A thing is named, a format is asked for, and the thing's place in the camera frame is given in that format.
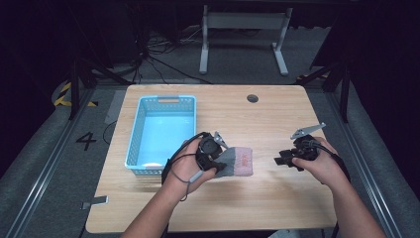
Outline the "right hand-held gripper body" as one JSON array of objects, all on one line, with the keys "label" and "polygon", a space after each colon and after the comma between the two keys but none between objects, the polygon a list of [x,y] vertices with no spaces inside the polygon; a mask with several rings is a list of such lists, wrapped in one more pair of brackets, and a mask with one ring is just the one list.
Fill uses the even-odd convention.
[{"label": "right hand-held gripper body", "polygon": [[291,150],[292,155],[295,158],[314,161],[319,155],[321,144],[311,136],[311,133],[322,129],[325,126],[326,124],[322,122],[319,125],[297,129],[295,133],[290,136],[294,145],[294,149]]}]

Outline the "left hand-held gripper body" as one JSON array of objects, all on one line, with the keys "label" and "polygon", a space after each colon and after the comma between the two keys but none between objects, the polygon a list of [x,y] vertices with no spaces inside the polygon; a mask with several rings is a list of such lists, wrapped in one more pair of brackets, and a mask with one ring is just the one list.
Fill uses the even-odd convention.
[{"label": "left hand-held gripper body", "polygon": [[228,149],[228,146],[218,131],[214,134],[203,132],[196,152],[196,162],[199,168],[202,171],[209,171],[213,168],[225,169],[227,166],[217,167],[215,165],[215,162],[217,162],[217,159],[223,152],[223,148]]}]

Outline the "light blue plastic basket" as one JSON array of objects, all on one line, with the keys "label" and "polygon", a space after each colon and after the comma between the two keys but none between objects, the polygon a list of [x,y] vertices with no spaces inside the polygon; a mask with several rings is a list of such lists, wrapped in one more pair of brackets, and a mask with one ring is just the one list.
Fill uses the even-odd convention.
[{"label": "light blue plastic basket", "polygon": [[142,96],[135,113],[125,167],[136,176],[159,175],[166,161],[195,134],[195,96]]}]

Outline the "person's right hand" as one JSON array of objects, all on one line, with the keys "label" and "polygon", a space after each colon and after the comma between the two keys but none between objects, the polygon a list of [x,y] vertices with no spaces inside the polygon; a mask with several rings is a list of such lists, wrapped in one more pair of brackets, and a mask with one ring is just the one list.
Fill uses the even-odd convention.
[{"label": "person's right hand", "polygon": [[349,181],[333,159],[333,154],[336,154],[337,151],[324,138],[316,137],[315,140],[326,148],[327,152],[321,150],[314,161],[293,158],[292,162],[308,171],[315,179],[330,188],[333,193],[338,193],[348,185]]}]

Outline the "person's left hand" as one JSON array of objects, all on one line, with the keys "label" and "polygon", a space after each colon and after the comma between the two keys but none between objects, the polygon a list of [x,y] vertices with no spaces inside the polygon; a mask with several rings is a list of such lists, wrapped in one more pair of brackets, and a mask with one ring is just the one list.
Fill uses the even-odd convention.
[{"label": "person's left hand", "polygon": [[196,163],[195,153],[199,142],[200,139],[195,139],[176,155],[176,161],[161,186],[165,200],[178,203],[215,176],[213,170],[202,171]]}]

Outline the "grey tape piece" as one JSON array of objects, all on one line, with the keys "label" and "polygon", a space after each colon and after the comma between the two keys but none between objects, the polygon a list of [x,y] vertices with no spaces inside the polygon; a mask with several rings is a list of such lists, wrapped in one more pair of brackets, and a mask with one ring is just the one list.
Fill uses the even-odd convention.
[{"label": "grey tape piece", "polygon": [[81,210],[87,210],[93,205],[106,204],[107,202],[108,202],[108,196],[107,195],[93,197],[90,201],[82,201],[80,209]]}]

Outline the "white metal stand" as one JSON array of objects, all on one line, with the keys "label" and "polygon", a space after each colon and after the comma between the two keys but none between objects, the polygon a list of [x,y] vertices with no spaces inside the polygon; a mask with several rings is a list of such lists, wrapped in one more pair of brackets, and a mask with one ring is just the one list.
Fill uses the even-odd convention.
[{"label": "white metal stand", "polygon": [[282,55],[282,45],[291,20],[293,9],[286,8],[281,13],[239,13],[214,12],[208,5],[203,7],[202,16],[202,48],[199,72],[206,74],[209,58],[209,29],[251,29],[251,30],[279,30],[279,37],[271,44],[278,69],[282,76],[288,75],[288,69]]}]

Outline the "yellow black hazard tape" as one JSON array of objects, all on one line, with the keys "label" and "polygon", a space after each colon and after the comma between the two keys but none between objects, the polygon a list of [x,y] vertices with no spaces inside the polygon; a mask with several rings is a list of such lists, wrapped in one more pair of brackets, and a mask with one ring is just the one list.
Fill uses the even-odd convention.
[{"label": "yellow black hazard tape", "polygon": [[[64,99],[64,97],[66,96],[66,94],[70,90],[70,88],[71,88],[71,83],[70,82],[67,82],[63,86],[63,88],[61,89],[61,91],[60,91],[57,99],[53,103],[54,106],[59,106],[59,105],[62,105],[62,106],[71,106],[72,105],[71,101]],[[99,103],[97,101],[89,101],[87,103],[87,105],[89,107],[96,107],[96,106],[99,105]]]}]

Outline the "black metal frame stand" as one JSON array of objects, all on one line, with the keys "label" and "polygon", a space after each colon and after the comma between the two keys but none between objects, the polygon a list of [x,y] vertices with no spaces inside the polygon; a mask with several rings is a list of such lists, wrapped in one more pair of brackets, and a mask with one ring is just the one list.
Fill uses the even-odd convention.
[{"label": "black metal frame stand", "polygon": [[124,79],[120,75],[107,69],[105,66],[90,59],[76,58],[70,68],[70,90],[71,90],[71,111],[69,119],[76,117],[81,109],[82,103],[79,93],[79,82],[82,82],[85,88],[93,89],[97,85],[96,77],[92,70],[96,70],[121,85],[132,85],[132,82]]},{"label": "black metal frame stand", "polygon": [[334,92],[338,85],[341,85],[339,102],[339,113],[345,123],[348,122],[348,101],[350,92],[350,69],[345,62],[333,62],[324,66],[309,75],[300,75],[294,85],[306,85],[307,83],[327,75],[322,89],[324,92]]}]

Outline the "long aluminium floor rail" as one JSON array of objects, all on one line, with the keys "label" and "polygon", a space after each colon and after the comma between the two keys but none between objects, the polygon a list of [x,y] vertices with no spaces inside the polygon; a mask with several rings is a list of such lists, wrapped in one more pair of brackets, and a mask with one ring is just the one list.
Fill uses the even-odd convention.
[{"label": "long aluminium floor rail", "polygon": [[344,122],[344,119],[341,116],[337,99],[333,93],[326,93],[325,96],[333,110],[338,124],[340,125],[341,131],[344,133],[344,137],[350,146],[350,150],[354,156],[354,165],[361,177],[369,200],[372,203],[372,206],[379,218],[379,222],[382,225],[385,234],[389,238],[401,238],[400,230],[397,227],[395,220],[388,208],[382,191],[380,190],[370,169],[368,168],[368,164],[356,141],[356,138],[354,137],[350,126]]},{"label": "long aluminium floor rail", "polygon": [[64,124],[62,132],[55,142],[49,158],[43,166],[41,173],[33,183],[24,204],[22,205],[19,213],[17,214],[14,222],[10,226],[4,238],[22,237],[23,232],[25,231],[32,215],[34,214],[53,177],[57,165],[62,159],[63,150],[68,144],[70,135],[73,132],[74,127],[77,125],[82,112],[87,107],[87,104],[90,101],[93,93],[93,89],[86,89],[82,96],[79,98],[81,103],[79,109],[75,112],[75,115],[72,117],[72,119],[68,119]]}]

